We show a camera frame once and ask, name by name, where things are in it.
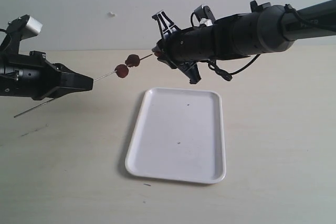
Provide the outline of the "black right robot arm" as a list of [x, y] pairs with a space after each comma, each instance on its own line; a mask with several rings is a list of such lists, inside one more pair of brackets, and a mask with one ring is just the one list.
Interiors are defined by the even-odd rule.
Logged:
[[206, 5], [190, 16], [191, 26], [181, 29], [164, 11], [153, 16], [161, 39], [153, 48], [158, 61], [185, 74], [190, 84], [201, 80], [198, 63], [231, 81], [232, 74], [218, 61], [250, 58], [283, 52], [299, 39], [335, 35], [335, 0], [301, 10], [291, 5], [250, 3], [250, 12], [216, 19]]

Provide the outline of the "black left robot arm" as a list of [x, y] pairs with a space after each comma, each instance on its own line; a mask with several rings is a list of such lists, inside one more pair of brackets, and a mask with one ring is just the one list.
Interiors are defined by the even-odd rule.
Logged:
[[1, 96], [27, 97], [35, 101], [91, 91], [93, 79], [61, 63], [51, 63], [46, 54], [1, 53]]

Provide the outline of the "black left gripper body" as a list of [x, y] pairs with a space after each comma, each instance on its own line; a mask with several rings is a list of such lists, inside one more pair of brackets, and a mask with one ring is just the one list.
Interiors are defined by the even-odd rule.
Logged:
[[49, 62], [44, 52], [31, 51], [29, 55], [2, 52], [1, 96], [41, 101], [48, 98], [62, 72], [74, 71], [61, 63]]

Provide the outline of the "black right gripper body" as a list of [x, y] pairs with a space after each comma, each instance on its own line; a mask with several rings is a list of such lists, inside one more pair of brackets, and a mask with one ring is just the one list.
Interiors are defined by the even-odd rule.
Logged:
[[189, 27], [161, 38], [157, 46], [177, 62], [217, 60], [217, 25]]

